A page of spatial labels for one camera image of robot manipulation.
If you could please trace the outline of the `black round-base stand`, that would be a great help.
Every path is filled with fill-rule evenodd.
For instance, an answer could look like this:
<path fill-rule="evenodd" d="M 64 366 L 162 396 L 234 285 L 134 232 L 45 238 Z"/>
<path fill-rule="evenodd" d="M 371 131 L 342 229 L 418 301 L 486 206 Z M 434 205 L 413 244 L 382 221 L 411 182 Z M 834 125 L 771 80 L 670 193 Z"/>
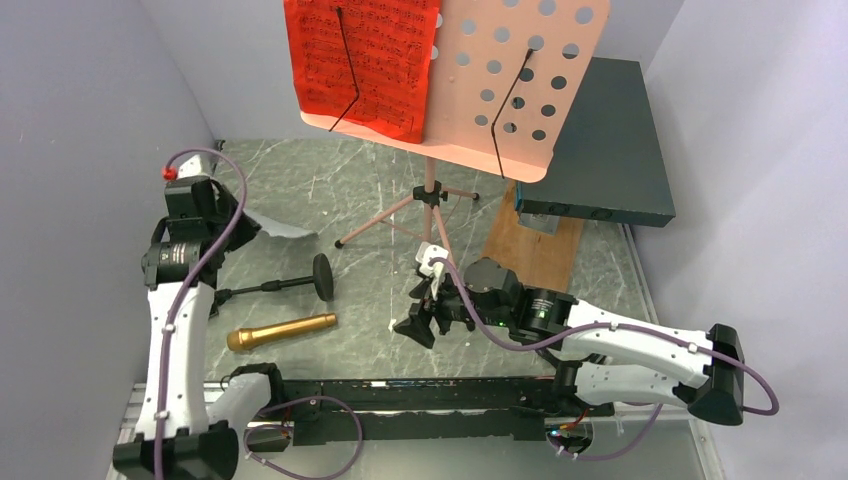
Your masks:
<path fill-rule="evenodd" d="M 318 298 L 324 302 L 330 302 L 334 299 L 335 283 L 333 271 L 329 258 L 324 253 L 318 253 L 313 257 L 312 274 L 310 276 L 269 280 L 260 285 L 250 287 L 217 290 L 214 295 L 212 307 L 210 308 L 210 317 L 214 318 L 217 316 L 220 307 L 234 296 L 257 292 L 278 292 L 303 285 L 313 285 Z"/>

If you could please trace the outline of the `pink music stand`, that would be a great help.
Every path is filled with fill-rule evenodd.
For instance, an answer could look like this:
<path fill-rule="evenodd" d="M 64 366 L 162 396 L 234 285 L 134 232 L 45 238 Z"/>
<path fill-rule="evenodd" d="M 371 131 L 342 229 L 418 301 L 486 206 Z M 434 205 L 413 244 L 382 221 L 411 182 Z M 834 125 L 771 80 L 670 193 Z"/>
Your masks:
<path fill-rule="evenodd" d="M 421 237 L 445 237 L 441 202 L 454 189 L 438 161 L 535 183 L 607 24 L 607 1 L 438 1 L 423 140 L 402 142 L 366 127 L 301 111 L 317 129 L 420 155 L 424 181 L 408 196 L 424 212 Z"/>

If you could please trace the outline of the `red sheet music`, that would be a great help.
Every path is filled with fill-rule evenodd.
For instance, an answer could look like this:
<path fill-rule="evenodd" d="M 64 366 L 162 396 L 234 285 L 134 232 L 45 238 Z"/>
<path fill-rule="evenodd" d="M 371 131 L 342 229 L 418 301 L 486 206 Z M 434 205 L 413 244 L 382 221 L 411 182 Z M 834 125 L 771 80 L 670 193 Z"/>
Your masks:
<path fill-rule="evenodd" d="M 423 140 L 438 1 L 286 1 L 302 112 Z"/>

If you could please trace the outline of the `white sheet music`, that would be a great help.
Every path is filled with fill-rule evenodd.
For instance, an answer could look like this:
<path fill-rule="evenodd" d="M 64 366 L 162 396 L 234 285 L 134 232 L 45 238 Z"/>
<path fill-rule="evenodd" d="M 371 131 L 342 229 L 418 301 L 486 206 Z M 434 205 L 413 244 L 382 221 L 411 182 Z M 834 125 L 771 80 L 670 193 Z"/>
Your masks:
<path fill-rule="evenodd" d="M 314 230 L 285 224 L 250 209 L 245 209 L 243 213 L 245 216 L 254 220 L 261 227 L 261 230 L 267 233 L 270 237 L 300 239 L 316 235 Z"/>

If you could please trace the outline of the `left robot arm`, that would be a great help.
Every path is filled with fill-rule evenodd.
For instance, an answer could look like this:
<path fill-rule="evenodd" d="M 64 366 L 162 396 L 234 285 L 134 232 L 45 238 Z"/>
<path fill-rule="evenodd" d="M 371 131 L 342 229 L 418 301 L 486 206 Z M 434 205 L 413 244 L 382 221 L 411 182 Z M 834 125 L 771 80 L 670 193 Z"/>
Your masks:
<path fill-rule="evenodd" d="M 237 368 L 223 394 L 205 399 L 205 335 L 217 272 L 227 252 L 252 240 L 256 222 L 207 175 L 166 176 L 166 217 L 142 257 L 151 334 L 142 410 L 132 440 L 113 449 L 128 479 L 231 479 L 244 457 L 244 432 L 257 415 L 287 406 L 279 369 Z"/>

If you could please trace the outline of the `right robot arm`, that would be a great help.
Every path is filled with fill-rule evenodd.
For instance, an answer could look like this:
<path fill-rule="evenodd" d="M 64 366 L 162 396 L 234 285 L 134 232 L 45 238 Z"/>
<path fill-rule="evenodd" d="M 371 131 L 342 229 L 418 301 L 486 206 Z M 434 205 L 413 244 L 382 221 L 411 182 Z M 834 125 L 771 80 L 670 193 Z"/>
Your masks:
<path fill-rule="evenodd" d="M 612 402 L 667 404 L 709 423 L 742 424 L 744 359 L 735 329 L 682 330 L 625 317 L 527 287 L 490 258 L 474 262 L 460 280 L 448 266 L 442 258 L 420 264 L 415 301 L 393 325 L 395 333 L 430 349 L 437 335 L 462 323 L 506 350 L 577 350 L 612 359 L 610 365 L 560 363 L 550 392 L 564 415 Z"/>

